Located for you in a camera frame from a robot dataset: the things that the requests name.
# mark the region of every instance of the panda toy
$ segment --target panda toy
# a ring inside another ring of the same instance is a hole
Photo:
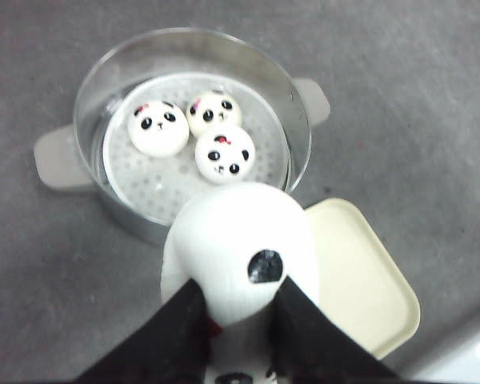
[[[159,100],[145,102],[132,110],[127,129],[135,148],[155,158],[177,154],[190,136],[182,110]]]
[[[233,96],[221,90],[201,93],[186,108],[190,132],[199,138],[209,128],[225,122],[241,126],[242,111]]]
[[[253,167],[255,158],[256,149],[249,134],[230,123],[211,128],[195,146],[199,172],[214,184],[242,180]]]

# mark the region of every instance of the concrete floor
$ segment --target concrete floor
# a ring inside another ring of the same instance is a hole
[[[159,306],[161,251],[92,194],[56,194],[32,148],[90,66],[141,32],[200,26],[309,76],[332,114],[294,193],[359,206],[415,289],[407,374],[480,327],[480,2],[0,1],[0,381],[70,378]]]

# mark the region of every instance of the panda ear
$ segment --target panda ear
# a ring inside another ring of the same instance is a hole
[[[147,102],[145,102],[141,106],[138,106],[137,108],[135,108],[134,116],[137,117],[137,115],[140,114],[142,112],[142,110],[144,110],[144,108],[148,108],[149,106],[150,105]]]
[[[201,102],[201,99],[198,98],[194,104],[192,104],[192,106],[190,107],[190,114],[194,115],[195,114],[195,111],[197,110],[197,108],[199,107],[199,103]]]
[[[140,114],[143,109],[144,109],[144,106],[140,106],[140,107],[135,108],[134,116],[137,117],[137,115]]]

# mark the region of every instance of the white pot handle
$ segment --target white pot handle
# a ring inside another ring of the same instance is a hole
[[[61,192],[95,190],[95,184],[77,149],[74,126],[52,130],[34,146],[35,165],[41,181]]]
[[[329,117],[329,100],[320,85],[311,78],[294,78],[294,85],[306,109],[311,128],[317,128]]]

